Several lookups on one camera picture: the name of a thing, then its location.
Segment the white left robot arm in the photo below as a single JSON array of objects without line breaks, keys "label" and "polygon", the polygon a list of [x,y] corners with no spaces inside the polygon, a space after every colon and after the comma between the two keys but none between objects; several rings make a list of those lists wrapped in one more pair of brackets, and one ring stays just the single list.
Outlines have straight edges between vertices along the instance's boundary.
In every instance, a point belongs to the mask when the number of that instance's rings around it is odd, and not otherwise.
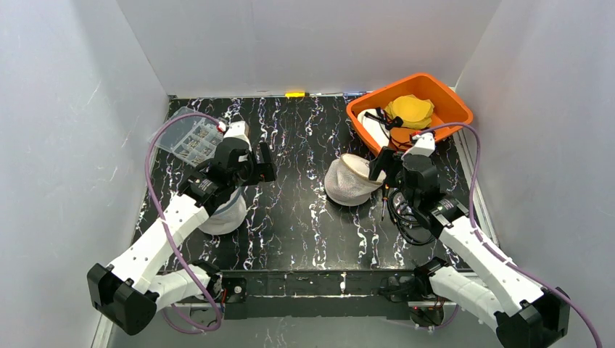
[{"label": "white left robot arm", "polygon": [[[265,142],[256,156],[243,138],[227,137],[213,157],[190,171],[178,193],[159,217],[124,253],[107,266],[99,263],[87,273],[93,307],[126,334],[143,331],[156,313],[187,297],[201,294],[211,304],[216,320],[223,313],[216,299],[224,294],[223,274],[210,262],[187,264],[178,246],[221,207],[229,207],[244,186],[276,180],[276,166]],[[181,270],[161,275],[171,255]]]}]

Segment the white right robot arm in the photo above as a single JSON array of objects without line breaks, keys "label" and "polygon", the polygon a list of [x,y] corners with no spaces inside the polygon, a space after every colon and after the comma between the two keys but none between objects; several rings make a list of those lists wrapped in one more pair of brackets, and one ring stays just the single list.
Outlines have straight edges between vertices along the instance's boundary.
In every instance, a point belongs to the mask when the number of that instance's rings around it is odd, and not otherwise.
[{"label": "white right robot arm", "polygon": [[514,263],[471,224],[469,210],[441,191],[429,157],[384,147],[369,164],[370,178],[381,173],[402,194],[418,224],[461,256],[479,278],[473,281],[435,258],[414,270],[423,293],[468,310],[495,332],[503,347],[549,347],[567,335],[570,306],[514,270]]}]

